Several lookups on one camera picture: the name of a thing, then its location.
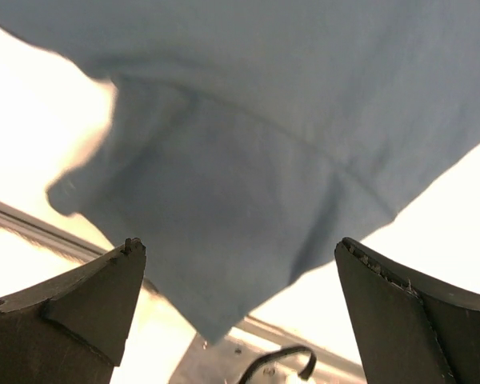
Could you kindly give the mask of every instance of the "metal rail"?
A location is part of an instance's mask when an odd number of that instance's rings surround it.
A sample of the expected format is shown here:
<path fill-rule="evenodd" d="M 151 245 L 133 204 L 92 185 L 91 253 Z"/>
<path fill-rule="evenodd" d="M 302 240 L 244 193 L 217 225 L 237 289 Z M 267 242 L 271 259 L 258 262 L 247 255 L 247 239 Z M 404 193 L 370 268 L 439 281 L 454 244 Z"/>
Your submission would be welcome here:
<path fill-rule="evenodd" d="M 36 242 L 83 262 L 95 260 L 107 252 L 107 250 L 2 202 L 0 202 L 0 228 L 11 230 L 32 242 Z M 144 279 L 144 285 L 148 285 L 151 289 L 154 288 L 147 279 Z M 313 343 L 281 328 L 277 328 L 251 316 L 246 317 L 242 322 L 237 324 L 236 328 L 279 346 L 289 344 L 309 346 L 316 351 L 318 356 L 318 374 L 320 374 L 322 370 L 325 376 L 330 376 L 330 372 L 334 371 L 335 375 L 343 378 L 340 383 L 366 382 L 363 369 L 359 364 L 342 358 L 320 346 L 313 345 Z"/>

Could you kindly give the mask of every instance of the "gray cloth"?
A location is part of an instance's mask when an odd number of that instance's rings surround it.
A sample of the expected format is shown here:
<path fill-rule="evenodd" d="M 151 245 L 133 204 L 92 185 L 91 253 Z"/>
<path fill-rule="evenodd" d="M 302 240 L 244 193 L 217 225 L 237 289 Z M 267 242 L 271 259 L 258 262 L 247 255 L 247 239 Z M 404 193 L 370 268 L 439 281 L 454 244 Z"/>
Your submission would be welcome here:
<path fill-rule="evenodd" d="M 480 143 L 480 0 L 0 0 L 0 26 L 116 84 L 50 203 L 140 237 L 211 342 Z"/>

